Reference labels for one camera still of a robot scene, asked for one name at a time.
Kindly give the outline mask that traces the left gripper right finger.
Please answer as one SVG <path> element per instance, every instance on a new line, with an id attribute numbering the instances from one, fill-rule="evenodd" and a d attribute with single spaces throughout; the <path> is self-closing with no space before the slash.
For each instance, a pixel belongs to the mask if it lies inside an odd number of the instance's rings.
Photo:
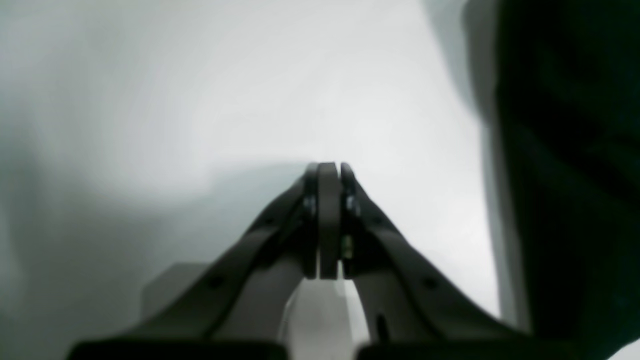
<path id="1" fill-rule="evenodd" d="M 359 360 L 546 358 L 544 344 L 482 310 L 411 246 L 345 162 L 340 178 L 343 273 L 371 339 Z"/>

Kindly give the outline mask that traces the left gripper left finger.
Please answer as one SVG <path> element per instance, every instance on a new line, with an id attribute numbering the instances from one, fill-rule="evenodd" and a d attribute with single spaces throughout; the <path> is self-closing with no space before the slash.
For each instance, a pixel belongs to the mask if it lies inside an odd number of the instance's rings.
<path id="1" fill-rule="evenodd" d="M 317 274 L 320 164 L 258 215 L 240 240 L 176 300 L 109 339 L 80 342 L 70 360 L 286 360 L 286 303 Z"/>

